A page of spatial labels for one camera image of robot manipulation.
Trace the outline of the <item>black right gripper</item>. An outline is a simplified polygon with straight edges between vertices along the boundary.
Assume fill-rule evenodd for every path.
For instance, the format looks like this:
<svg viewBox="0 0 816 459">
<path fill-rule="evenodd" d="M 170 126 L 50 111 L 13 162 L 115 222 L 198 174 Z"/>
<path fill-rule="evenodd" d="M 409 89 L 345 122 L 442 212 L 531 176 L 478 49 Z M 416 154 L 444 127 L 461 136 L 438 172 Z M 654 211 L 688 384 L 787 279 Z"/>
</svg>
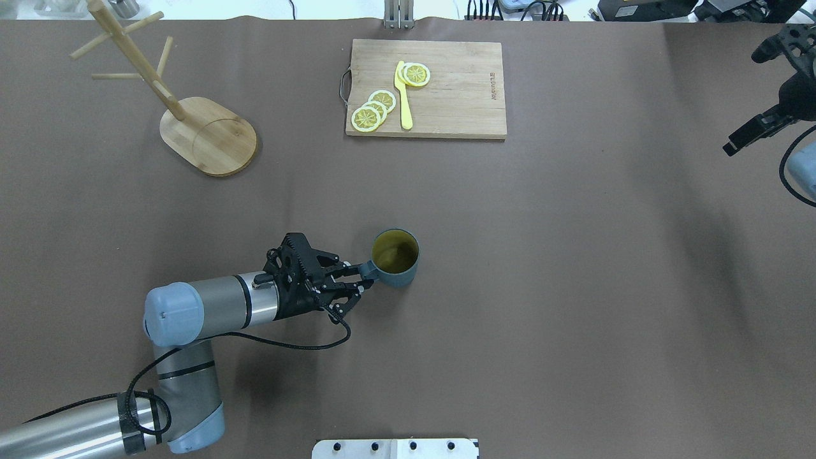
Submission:
<svg viewBox="0 0 816 459">
<path fill-rule="evenodd" d="M 743 123 L 727 137 L 723 151 L 734 156 L 758 140 L 769 138 L 799 121 L 815 122 L 815 82 L 801 73 L 787 79 L 778 91 L 779 103 Z"/>
</svg>

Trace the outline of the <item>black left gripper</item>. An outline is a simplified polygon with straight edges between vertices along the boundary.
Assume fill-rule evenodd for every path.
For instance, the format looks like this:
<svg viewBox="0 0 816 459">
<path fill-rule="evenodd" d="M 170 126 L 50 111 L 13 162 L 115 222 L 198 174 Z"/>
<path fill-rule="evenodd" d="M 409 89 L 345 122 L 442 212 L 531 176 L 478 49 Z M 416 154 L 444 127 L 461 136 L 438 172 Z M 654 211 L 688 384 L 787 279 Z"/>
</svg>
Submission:
<svg viewBox="0 0 816 459">
<path fill-rule="evenodd" d="M 277 288 L 277 321 L 323 310 L 339 324 L 365 292 L 365 284 L 326 284 L 358 275 L 360 264 L 341 261 L 335 253 L 311 247 L 303 233 L 286 233 L 267 252 L 263 272 Z"/>
</svg>

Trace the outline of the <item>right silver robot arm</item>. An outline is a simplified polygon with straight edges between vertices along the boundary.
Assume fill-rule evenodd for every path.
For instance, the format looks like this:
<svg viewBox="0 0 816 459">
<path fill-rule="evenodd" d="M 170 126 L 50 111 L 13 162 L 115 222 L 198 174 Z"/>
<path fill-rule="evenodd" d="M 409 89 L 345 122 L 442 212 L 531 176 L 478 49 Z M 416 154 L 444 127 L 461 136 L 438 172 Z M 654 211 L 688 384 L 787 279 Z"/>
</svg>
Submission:
<svg viewBox="0 0 816 459">
<path fill-rule="evenodd" d="M 814 79 L 796 73 L 781 86 L 778 98 L 777 105 L 752 117 L 728 136 L 723 146 L 727 155 L 734 156 L 752 143 L 769 138 L 793 123 L 814 122 Z M 812 133 L 814 127 L 808 128 L 792 142 L 783 154 L 778 169 L 784 188 L 811 207 L 814 206 L 814 143 L 803 149 L 798 149 L 798 145 Z"/>
</svg>

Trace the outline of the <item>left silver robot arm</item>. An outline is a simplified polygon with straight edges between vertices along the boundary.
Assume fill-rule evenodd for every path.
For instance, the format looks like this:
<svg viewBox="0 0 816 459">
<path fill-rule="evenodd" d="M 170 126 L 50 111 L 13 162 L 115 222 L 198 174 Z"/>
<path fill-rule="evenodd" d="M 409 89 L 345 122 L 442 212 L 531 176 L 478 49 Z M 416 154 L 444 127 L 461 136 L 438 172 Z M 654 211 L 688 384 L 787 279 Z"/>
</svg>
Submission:
<svg viewBox="0 0 816 459">
<path fill-rule="evenodd" d="M 154 288 L 143 317 L 154 361 L 126 390 L 3 431 L 2 457 L 119 458 L 161 444 L 177 454 L 212 445 L 225 431 L 212 341 L 309 312 L 349 331 L 345 314 L 373 285 L 363 271 L 288 233 L 260 271 Z"/>
</svg>

